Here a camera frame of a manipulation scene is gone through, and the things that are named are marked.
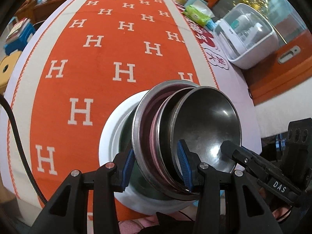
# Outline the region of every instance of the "screw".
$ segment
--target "screw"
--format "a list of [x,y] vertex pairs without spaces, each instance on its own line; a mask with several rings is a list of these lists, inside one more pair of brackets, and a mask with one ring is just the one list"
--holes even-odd
[[73,170],[71,171],[71,176],[76,177],[79,175],[79,173],[80,173],[79,170]]
[[243,172],[242,172],[241,170],[236,170],[234,173],[235,173],[235,175],[238,176],[238,177],[243,176]]
[[200,167],[201,169],[208,169],[209,164],[207,164],[207,163],[200,163],[200,164],[199,164],[199,167]]
[[113,168],[115,166],[115,164],[113,163],[113,162],[108,162],[107,164],[105,164],[105,167],[107,168],[107,169],[111,169],[111,168]]

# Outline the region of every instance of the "blue stool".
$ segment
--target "blue stool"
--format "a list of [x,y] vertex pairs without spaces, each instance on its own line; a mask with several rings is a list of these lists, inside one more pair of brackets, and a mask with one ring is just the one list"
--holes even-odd
[[30,23],[30,19],[23,19],[18,22],[4,44],[6,55],[10,55],[15,50],[23,51],[34,34],[35,28]]

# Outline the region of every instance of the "blue gripper pad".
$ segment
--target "blue gripper pad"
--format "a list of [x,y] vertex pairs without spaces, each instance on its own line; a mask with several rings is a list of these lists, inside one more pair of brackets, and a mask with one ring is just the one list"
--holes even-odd
[[177,157],[179,159],[184,184],[190,191],[192,191],[192,171],[180,140],[177,143]]
[[122,170],[122,181],[121,181],[121,187],[123,191],[126,189],[126,187],[129,185],[130,177],[133,169],[133,165],[135,164],[135,154],[133,152],[133,148],[129,151],[126,163],[124,165],[124,169]]

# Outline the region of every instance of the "yellow chair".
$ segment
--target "yellow chair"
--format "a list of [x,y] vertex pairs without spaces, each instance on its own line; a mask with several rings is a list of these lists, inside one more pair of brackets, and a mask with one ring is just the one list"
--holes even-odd
[[11,77],[18,58],[21,56],[21,51],[13,52],[9,56],[4,57],[0,63],[0,94],[3,94],[7,88],[7,83]]

